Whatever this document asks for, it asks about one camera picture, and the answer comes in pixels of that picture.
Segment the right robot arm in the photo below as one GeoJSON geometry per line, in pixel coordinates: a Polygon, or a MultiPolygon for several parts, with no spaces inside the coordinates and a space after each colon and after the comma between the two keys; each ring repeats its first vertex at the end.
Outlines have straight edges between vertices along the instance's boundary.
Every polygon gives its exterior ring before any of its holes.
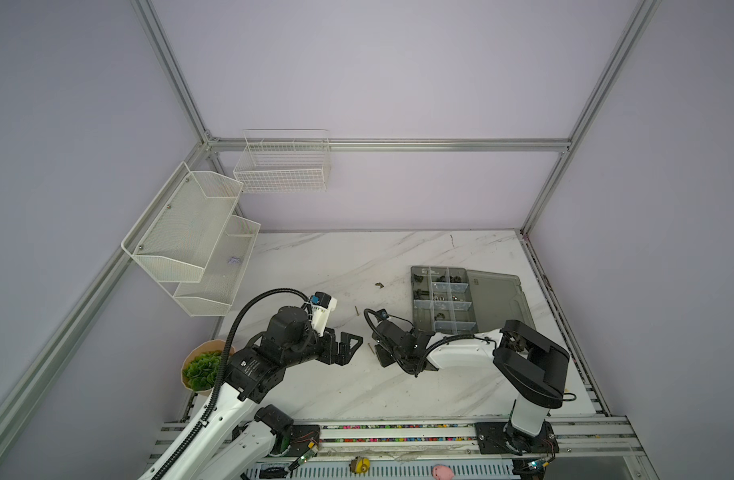
{"type": "Polygon", "coordinates": [[[570,354],[564,347],[518,320],[485,333],[444,336],[404,330],[383,310],[376,312],[376,321],[373,314],[364,311],[381,366],[397,365],[414,377],[426,371],[495,368],[517,392],[508,420],[496,431],[496,449],[515,455],[557,451],[547,418],[567,401],[570,354]]]}

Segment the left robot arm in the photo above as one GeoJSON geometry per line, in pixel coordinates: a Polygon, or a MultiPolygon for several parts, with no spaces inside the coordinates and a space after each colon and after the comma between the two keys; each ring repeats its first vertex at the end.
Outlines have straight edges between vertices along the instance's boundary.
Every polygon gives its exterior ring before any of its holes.
{"type": "Polygon", "coordinates": [[[280,308],[243,349],[222,351],[208,400],[143,478],[240,478],[290,438],[293,419],[263,403],[286,371],[309,361],[345,366],[352,360],[363,339],[328,327],[336,299],[287,292],[301,305],[280,308]]]}

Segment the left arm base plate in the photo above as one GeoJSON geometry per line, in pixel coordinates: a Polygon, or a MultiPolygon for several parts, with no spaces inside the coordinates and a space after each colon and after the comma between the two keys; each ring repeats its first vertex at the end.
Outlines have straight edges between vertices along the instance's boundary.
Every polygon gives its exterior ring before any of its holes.
{"type": "Polygon", "coordinates": [[[279,435],[269,454],[270,457],[299,457],[309,450],[309,444],[318,444],[321,427],[314,424],[293,425],[279,435]]]}

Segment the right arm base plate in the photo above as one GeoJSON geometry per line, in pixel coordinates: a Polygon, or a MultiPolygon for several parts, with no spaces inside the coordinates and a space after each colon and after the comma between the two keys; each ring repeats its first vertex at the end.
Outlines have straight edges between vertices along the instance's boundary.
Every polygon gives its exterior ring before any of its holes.
{"type": "Polygon", "coordinates": [[[517,430],[509,422],[479,422],[474,428],[481,454],[553,455],[559,450],[553,428],[546,421],[536,436],[517,430]]]}

